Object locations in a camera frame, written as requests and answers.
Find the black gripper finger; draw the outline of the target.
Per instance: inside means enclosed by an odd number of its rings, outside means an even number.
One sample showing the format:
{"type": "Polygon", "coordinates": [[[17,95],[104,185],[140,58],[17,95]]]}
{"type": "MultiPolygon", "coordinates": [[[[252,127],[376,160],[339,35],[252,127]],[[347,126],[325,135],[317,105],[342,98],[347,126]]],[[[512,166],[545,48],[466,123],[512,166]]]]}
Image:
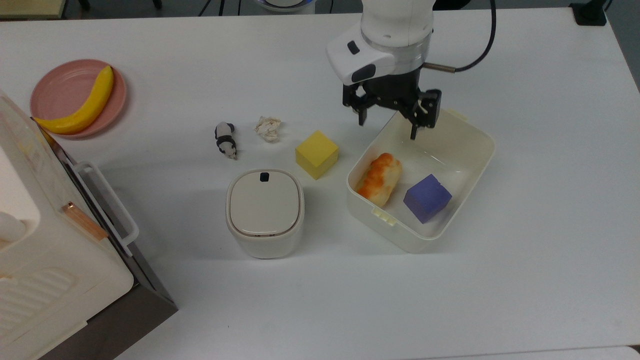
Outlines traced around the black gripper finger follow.
{"type": "Polygon", "coordinates": [[[441,89],[434,88],[419,91],[400,101],[400,112],[411,123],[410,139],[414,141],[418,130],[434,129],[441,111],[441,89]]]}
{"type": "Polygon", "coordinates": [[[358,115],[358,125],[363,126],[368,116],[368,109],[377,104],[377,98],[369,96],[367,93],[358,95],[359,88],[359,84],[343,85],[342,104],[358,115]]]}

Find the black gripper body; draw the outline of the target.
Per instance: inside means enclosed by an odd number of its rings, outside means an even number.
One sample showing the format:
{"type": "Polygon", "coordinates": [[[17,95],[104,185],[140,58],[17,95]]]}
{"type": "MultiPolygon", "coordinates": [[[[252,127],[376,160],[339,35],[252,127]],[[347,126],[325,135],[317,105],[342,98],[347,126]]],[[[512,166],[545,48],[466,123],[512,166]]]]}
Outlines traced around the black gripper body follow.
{"type": "Polygon", "coordinates": [[[421,68],[409,73],[391,74],[364,81],[366,107],[373,105],[393,105],[412,109],[414,104],[423,98],[419,88],[421,68]]]}

